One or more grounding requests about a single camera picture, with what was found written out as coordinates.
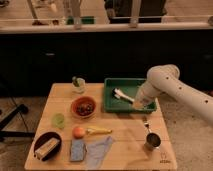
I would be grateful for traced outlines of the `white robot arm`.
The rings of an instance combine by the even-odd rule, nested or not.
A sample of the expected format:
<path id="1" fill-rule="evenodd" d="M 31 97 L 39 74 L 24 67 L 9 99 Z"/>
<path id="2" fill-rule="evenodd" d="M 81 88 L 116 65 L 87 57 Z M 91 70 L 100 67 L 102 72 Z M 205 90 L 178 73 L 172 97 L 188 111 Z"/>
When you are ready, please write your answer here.
<path id="1" fill-rule="evenodd" d="M 133 107 L 143 108 L 161 93 L 166 93 L 190 107 L 213 126 L 213 97 L 184 84 L 179 80 L 179 76 L 180 70 L 173 64 L 150 68 L 146 81 L 138 88 Z"/>

